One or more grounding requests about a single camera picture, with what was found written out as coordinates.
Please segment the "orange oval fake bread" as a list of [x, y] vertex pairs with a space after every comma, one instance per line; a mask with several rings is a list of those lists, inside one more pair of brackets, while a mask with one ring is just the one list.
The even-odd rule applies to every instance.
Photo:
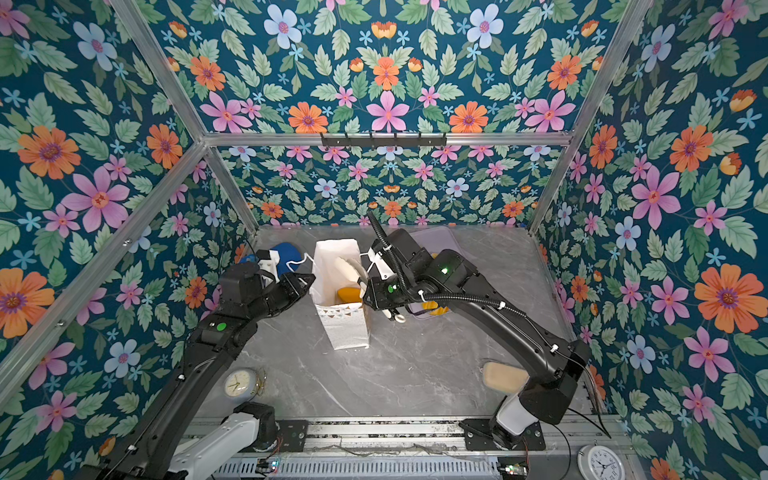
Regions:
[[343, 287], [337, 290], [336, 296], [339, 304], [360, 303], [361, 289], [359, 287]]

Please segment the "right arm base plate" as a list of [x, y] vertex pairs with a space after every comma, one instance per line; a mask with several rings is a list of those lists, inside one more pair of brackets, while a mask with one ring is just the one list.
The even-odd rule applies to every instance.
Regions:
[[469, 451], [544, 451], [546, 443], [541, 425], [535, 422], [525, 428], [522, 434], [512, 435], [490, 418], [467, 418], [458, 426], [464, 432], [465, 448]]

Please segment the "small gold alarm clock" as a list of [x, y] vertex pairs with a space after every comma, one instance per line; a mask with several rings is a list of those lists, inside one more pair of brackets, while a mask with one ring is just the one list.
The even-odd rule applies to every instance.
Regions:
[[232, 400], [249, 401], [263, 393], [266, 381], [264, 369], [238, 368], [225, 377], [223, 389]]

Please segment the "small striped fake bun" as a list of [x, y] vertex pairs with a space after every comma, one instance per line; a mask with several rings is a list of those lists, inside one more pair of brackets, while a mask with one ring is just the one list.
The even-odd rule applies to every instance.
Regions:
[[441, 307], [435, 301], [423, 302], [422, 309], [429, 316], [441, 316], [450, 311], [448, 307]]

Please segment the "white paper gift bag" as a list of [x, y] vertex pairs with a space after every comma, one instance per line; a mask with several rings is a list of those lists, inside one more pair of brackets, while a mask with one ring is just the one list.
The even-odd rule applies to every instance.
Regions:
[[368, 348], [370, 332], [362, 303], [367, 274], [354, 239], [322, 240], [312, 256], [312, 302], [334, 350]]

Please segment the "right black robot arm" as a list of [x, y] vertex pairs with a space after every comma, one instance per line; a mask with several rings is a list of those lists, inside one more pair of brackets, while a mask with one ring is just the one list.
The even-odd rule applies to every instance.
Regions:
[[373, 213], [367, 218], [377, 237], [372, 251], [393, 273], [364, 281], [363, 304], [402, 321], [414, 306], [434, 302], [471, 321], [517, 359], [525, 380], [505, 397], [489, 422], [497, 446], [516, 446], [536, 423], [558, 425], [589, 370], [589, 347], [540, 326], [458, 251], [444, 249], [431, 255], [405, 230], [388, 233]]

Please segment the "white analog clock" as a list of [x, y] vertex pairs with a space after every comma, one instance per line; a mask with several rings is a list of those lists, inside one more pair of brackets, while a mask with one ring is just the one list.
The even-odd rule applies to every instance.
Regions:
[[626, 469], [619, 455], [602, 445], [587, 445], [577, 455], [577, 467], [585, 480], [625, 480]]

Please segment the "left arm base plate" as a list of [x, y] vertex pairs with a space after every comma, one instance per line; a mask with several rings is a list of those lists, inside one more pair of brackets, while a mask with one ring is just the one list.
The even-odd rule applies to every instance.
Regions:
[[299, 453], [304, 451], [310, 423], [307, 420], [277, 420], [266, 429], [266, 451]]

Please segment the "black hook rail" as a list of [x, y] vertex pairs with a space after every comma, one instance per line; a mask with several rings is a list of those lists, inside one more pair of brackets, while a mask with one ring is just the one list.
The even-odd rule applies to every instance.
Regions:
[[392, 133], [392, 134], [321, 134], [324, 147], [443, 147], [448, 144], [446, 134]]

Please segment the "blue cap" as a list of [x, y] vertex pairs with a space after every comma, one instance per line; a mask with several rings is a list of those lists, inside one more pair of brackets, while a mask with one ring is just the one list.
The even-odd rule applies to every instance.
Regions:
[[303, 254], [292, 243], [282, 242], [270, 248], [276, 254], [275, 266], [278, 276], [282, 276], [303, 262]]

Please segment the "lavender plastic tray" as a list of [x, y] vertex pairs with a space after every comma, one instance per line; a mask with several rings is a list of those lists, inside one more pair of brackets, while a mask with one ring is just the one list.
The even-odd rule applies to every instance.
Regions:
[[[413, 231], [410, 235], [421, 247], [425, 248], [433, 258], [446, 249], [464, 254], [464, 251], [448, 227], [439, 226]], [[426, 315], [425, 311], [422, 309], [422, 303], [412, 304], [410, 305], [410, 308], [413, 310], [414, 317], [417, 319], [439, 317]]]

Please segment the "beige oval sponge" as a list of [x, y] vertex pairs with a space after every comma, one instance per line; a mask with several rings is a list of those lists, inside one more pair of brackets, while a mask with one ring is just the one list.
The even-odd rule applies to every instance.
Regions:
[[522, 368], [489, 361], [482, 367], [482, 380], [487, 388], [511, 396], [523, 390], [530, 376]]

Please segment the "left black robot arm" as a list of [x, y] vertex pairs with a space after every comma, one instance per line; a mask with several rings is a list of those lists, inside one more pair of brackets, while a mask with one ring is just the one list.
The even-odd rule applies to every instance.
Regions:
[[254, 262], [229, 267], [220, 278], [217, 309], [200, 321], [182, 360], [139, 423], [98, 465], [78, 479], [182, 479], [171, 471], [175, 449], [195, 414], [258, 330], [258, 323], [289, 310], [315, 282], [311, 273], [275, 277]]

